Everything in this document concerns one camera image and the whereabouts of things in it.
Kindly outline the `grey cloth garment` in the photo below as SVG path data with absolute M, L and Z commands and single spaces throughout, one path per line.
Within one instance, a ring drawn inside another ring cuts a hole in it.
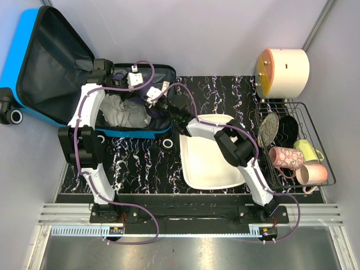
M 107 94 L 100 110 L 111 127 L 146 128 L 151 116 L 145 106 L 131 100 L 122 100 L 120 96 Z

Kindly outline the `blue fish-print suitcase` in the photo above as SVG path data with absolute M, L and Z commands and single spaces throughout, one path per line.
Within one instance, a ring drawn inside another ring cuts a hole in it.
M 67 125 L 96 58 L 61 12 L 25 10 L 1 75 L 1 123 L 21 109 L 59 128 Z

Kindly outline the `white plastic basin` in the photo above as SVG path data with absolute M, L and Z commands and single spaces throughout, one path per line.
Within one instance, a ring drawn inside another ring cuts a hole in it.
M 185 121 L 184 131 L 179 136 L 181 164 L 185 182 L 197 190 L 221 190 L 243 185 L 245 179 L 237 167 L 223 157 L 214 137 L 200 137 L 199 132 L 190 132 L 198 121 Z

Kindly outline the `cream cylindrical drawer box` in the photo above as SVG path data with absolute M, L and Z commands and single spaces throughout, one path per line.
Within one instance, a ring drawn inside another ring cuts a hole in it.
M 257 95 L 265 99 L 297 98 L 307 84 L 309 72 L 304 50 L 266 48 L 256 63 Z

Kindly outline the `purple cloth garment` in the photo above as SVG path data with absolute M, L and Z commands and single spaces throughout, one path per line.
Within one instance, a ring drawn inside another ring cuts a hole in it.
M 146 102 L 146 93 L 149 89 L 150 87 L 124 94 L 124 107 L 132 118 L 137 117 L 149 121 L 149 118 L 158 119 L 164 116 L 157 114 L 154 106 L 149 107 Z

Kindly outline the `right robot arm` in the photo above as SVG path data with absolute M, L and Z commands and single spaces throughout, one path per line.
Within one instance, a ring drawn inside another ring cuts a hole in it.
M 179 134 L 216 142 L 225 161 L 239 170 L 250 189 L 254 203 L 250 211 L 253 218 L 268 223 L 275 217 L 278 202 L 259 168 L 258 145 L 235 120 L 218 122 L 200 119 L 189 112 L 186 101 L 179 97 L 157 97 L 149 103 L 172 117 Z

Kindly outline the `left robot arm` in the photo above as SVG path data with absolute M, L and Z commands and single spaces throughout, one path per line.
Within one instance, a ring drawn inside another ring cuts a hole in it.
M 125 222 L 126 214 L 109 184 L 103 161 L 105 135 L 96 131 L 100 105 L 105 98 L 104 87 L 113 87 L 114 64 L 95 59 L 93 69 L 81 86 L 75 113 L 66 127 L 58 130 L 58 138 L 66 161 L 75 166 L 93 194 L 91 223 Z

